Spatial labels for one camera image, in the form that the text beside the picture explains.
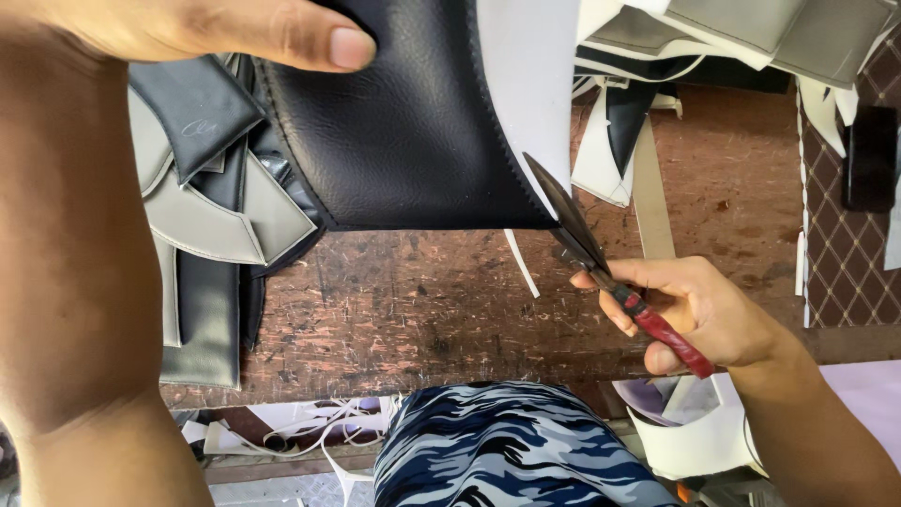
scissor blade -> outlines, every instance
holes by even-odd
[[[591,229],[585,223],[585,219],[578,212],[576,203],[567,194],[566,190],[551,176],[541,164],[539,164],[529,153],[524,152],[525,161],[529,164],[529,169],[538,180],[538,185],[544,191],[544,195],[548,197],[554,211],[557,212],[557,219],[560,221],[561,234],[555,234],[558,240],[564,246],[571,248],[573,254],[586,265],[591,271],[593,268],[599,268],[610,274],[610,268],[604,259],[604,251],[597,244]]]

scissors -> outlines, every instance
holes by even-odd
[[[578,212],[576,203],[572,201],[566,190],[555,180],[534,158],[523,153],[532,174],[544,190],[551,202],[560,227],[551,229],[551,234],[582,264],[582,267],[601,287],[614,297],[626,315],[632,318],[645,333],[659,340],[685,362],[691,373],[705,379],[714,372],[714,365],[694,346],[680,335],[657,311],[642,298],[629,289],[624,283],[615,281],[610,267],[604,258],[604,252],[591,234],[588,224]]]

blue camouflage pattern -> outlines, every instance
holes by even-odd
[[[376,506],[678,505],[565,387],[473,383],[407,398],[375,465]]]

right hand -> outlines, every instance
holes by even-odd
[[[796,343],[787,329],[703,257],[630,259],[609,261],[609,265],[616,280],[655,289],[646,298],[648,303],[714,364],[729,367],[756,364],[775,358],[786,343]],[[570,282],[581,289],[596,287],[586,272],[576,274]],[[600,305],[624,333],[635,335],[638,328],[603,290]],[[644,363],[654,374],[672,373],[686,367],[672,349],[658,341],[648,346]]]

red scissors handle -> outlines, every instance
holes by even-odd
[[[629,315],[635,324],[644,329],[644,332],[661,341],[673,349],[673,352],[679,356],[694,373],[697,378],[705,379],[714,373],[714,364],[711,363],[700,351],[673,329],[673,326],[661,317],[657,311],[644,302],[634,290],[629,289],[622,283],[618,284],[612,291],[614,299],[623,307],[626,314]]]

